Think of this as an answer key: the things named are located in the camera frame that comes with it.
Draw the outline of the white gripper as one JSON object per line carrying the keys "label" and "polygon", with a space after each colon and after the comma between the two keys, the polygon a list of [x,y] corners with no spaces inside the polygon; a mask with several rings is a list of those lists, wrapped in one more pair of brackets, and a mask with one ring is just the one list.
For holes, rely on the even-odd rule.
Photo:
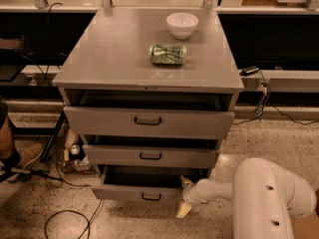
{"label": "white gripper", "polygon": [[191,210],[191,205],[207,203],[212,200],[212,182],[208,179],[201,179],[197,183],[192,182],[185,176],[180,176],[182,201],[176,213],[176,218],[184,218]]}

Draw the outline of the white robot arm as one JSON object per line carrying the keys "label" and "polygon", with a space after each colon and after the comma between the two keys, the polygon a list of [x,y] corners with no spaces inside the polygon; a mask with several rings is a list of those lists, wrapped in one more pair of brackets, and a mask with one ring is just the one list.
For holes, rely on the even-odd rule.
{"label": "white robot arm", "polygon": [[193,182],[182,177],[176,216],[185,217],[195,205],[218,198],[233,208],[233,239],[295,239],[290,218],[314,213],[317,196],[308,181],[263,158],[247,158],[229,183],[211,179]]}

